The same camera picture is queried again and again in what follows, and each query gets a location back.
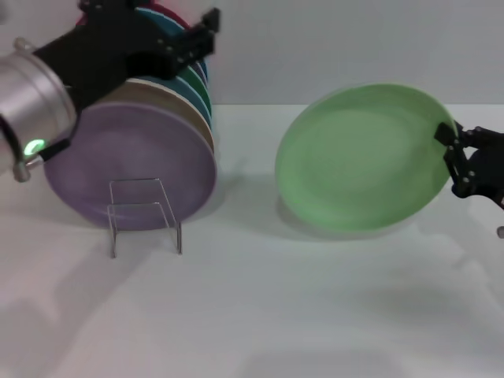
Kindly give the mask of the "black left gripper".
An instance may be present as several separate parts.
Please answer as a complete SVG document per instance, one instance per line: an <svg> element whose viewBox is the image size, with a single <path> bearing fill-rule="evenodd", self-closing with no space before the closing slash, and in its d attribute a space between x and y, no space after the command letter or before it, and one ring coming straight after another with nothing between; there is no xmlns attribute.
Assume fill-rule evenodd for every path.
<svg viewBox="0 0 504 378"><path fill-rule="evenodd" d="M126 80L170 80L215 51L221 11L212 8L189 28L164 15L156 23L130 0L79 0L87 22L35 50L64 84L77 113Z"/></svg>

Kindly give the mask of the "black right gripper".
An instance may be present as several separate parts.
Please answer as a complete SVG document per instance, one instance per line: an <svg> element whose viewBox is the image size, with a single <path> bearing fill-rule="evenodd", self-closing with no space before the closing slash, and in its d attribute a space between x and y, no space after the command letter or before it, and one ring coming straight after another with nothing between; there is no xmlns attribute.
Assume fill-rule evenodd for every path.
<svg viewBox="0 0 504 378"><path fill-rule="evenodd" d="M479 195L503 209L503 133L439 124L434 138L447 146L443 156L459 198Z"/></svg>

